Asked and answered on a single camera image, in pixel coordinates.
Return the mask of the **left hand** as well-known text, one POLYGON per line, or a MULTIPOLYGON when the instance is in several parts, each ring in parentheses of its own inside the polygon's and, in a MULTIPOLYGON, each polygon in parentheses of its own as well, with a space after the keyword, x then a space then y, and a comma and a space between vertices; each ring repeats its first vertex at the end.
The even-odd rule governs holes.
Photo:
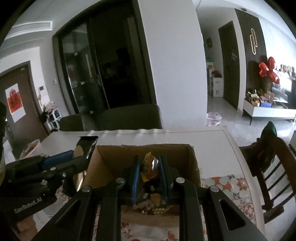
POLYGON ((31 241, 38 233, 34 217, 31 215, 16 224, 16 235, 20 240, 31 241))

